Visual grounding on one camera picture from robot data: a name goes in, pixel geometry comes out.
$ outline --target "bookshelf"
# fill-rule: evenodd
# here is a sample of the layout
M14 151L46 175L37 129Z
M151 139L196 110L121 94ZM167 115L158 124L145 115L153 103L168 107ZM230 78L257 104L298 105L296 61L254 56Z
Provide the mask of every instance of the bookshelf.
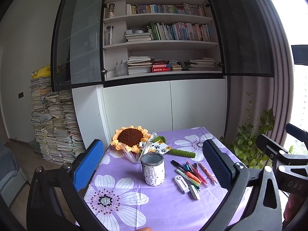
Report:
M103 56L104 56L104 68L107 71L114 71L116 68L116 63L121 63L121 60L127 60L131 56L151 56L154 59L163 59L163 60L178 60L186 61L189 59L200 59L203 57L215 58L216 64L221 62L220 48L218 44L218 36L216 33L215 22L213 20L213 15L211 9L206 6L207 0L105 0L107 7L110 3L114 3L114 17L108 18L108 8L105 9L103 27L104 34L106 33L108 26L113 26L113 42L111 45L105 45L103 43ZM172 5L172 4L189 4L195 7L202 7L205 16L197 16L195 12L187 13L187 10L181 12L180 8L177 7L177 10L166 9L167 13L161 13L163 9L156 10L155 12L160 11L160 13L150 13L149 11L143 10L143 13L138 14L127 14L127 4L131 6L137 5ZM173 25L176 23L187 23L191 25L209 25L211 29L211 41L193 41L179 40L157 40L152 37L150 41L127 41L125 37L126 30L143 30L147 32L147 26L151 26L151 22L158 23L162 25ZM189 75L189 74L217 74L222 73L221 68L217 66L216 71L169 71L169 72L158 72L158 73L139 73L131 74L129 76L120 76L120 77L110 77L110 75L105 74L105 81L119 80L119 79L128 79L130 77L146 77L146 76L157 76L164 75L167 78L167 75Z

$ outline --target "crocheted sunflower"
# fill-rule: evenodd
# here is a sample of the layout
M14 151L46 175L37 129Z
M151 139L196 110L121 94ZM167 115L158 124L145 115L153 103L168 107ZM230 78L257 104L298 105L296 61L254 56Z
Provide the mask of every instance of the crocheted sunflower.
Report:
M151 134L141 126L122 127L116 130L115 135L110 142L110 145L115 146L116 150L122 149L122 144L125 145L128 151L138 153L139 142L146 142L151 137Z

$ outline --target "brown sunflower center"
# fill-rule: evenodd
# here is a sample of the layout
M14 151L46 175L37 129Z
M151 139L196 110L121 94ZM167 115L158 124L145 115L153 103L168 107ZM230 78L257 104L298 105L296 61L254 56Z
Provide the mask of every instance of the brown sunflower center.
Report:
M135 128L124 129L118 136L118 141L130 147L139 144L143 134L140 130Z

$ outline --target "white cabinet door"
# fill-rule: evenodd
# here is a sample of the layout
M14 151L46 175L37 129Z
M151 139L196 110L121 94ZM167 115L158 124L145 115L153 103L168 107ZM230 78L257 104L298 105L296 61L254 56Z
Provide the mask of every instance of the white cabinet door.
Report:
M110 134L121 127L172 130L170 81L103 88Z
M173 130L205 127L217 138L224 133L226 80L171 81Z

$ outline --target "pile of pens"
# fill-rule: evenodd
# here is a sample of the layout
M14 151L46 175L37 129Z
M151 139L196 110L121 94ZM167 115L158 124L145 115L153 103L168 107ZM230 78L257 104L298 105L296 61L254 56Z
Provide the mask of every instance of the pile of pens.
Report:
M202 183L204 183L207 187L210 186L208 182L203 178L203 176L198 172L197 163L194 163L193 166L189 162L186 162L186 164L182 166L175 160L172 160L171 163L178 168L176 169L176 172L186 180L190 181L198 191L200 191ZM210 171L204 166L202 162L199 162L199 166L214 184L217 183L215 177L210 173Z

